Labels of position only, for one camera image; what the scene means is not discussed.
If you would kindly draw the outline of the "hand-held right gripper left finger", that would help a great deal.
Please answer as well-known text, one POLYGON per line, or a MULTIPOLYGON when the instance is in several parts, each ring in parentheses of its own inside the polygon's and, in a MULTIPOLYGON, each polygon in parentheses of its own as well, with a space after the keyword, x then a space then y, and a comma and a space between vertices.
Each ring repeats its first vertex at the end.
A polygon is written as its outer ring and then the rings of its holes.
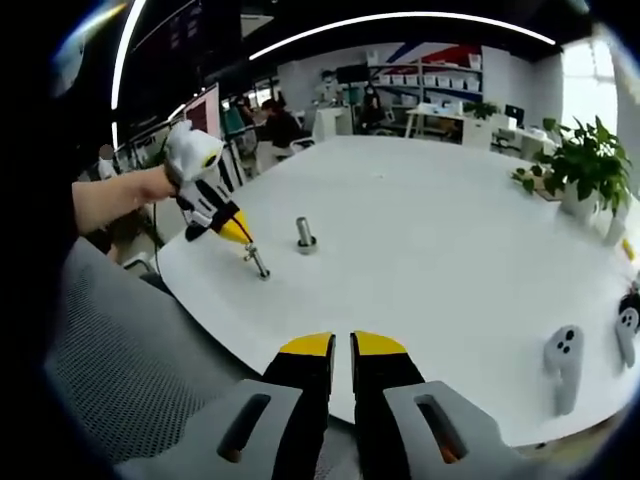
POLYGON ((283 345, 246 379, 192 415, 177 444, 117 466, 122 479, 311 479, 328 424, 335 336, 283 345))

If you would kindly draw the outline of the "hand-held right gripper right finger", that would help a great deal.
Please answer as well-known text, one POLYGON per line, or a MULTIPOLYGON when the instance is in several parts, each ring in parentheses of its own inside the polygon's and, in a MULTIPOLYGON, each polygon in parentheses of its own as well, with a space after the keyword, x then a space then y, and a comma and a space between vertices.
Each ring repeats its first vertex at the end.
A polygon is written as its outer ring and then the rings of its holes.
POLYGON ((366 479, 552 479, 553 466, 502 440, 497 422, 442 381, 425 381, 406 349, 354 331, 354 422, 366 479))

